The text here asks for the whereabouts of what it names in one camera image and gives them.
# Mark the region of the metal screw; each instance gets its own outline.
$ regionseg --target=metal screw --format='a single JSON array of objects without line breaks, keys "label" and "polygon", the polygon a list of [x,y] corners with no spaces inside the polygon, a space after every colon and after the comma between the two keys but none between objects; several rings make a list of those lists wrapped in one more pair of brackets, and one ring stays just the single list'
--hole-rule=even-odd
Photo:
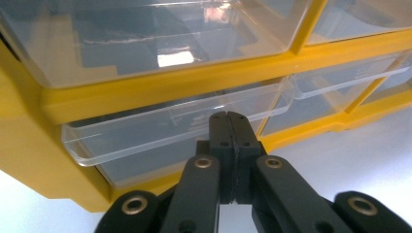
[{"label": "metal screw", "polygon": [[194,162],[194,165],[198,168],[208,168],[212,166],[212,160],[209,158],[199,158]]},{"label": "metal screw", "polygon": [[264,163],[270,168],[281,168],[283,166],[283,163],[280,159],[273,157],[266,158],[266,160],[264,160]]},{"label": "metal screw", "polygon": [[364,198],[351,197],[348,199],[348,204],[352,209],[363,215],[376,216],[378,214],[378,208]]},{"label": "metal screw", "polygon": [[121,206],[121,210],[129,216],[133,216],[144,211],[146,207],[148,207],[148,200],[144,196],[138,195],[127,199]]}]

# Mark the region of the white surface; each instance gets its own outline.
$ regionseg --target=white surface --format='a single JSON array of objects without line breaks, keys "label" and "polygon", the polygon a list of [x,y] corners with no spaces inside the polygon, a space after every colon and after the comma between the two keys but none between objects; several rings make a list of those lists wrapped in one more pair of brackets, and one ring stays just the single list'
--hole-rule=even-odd
[{"label": "white surface", "polygon": [[[372,195],[412,224],[412,109],[356,130],[326,133],[272,154],[285,157],[321,195]],[[48,200],[0,173],[0,232],[92,232],[102,214]],[[256,232],[248,206],[221,206],[220,232]]]}]

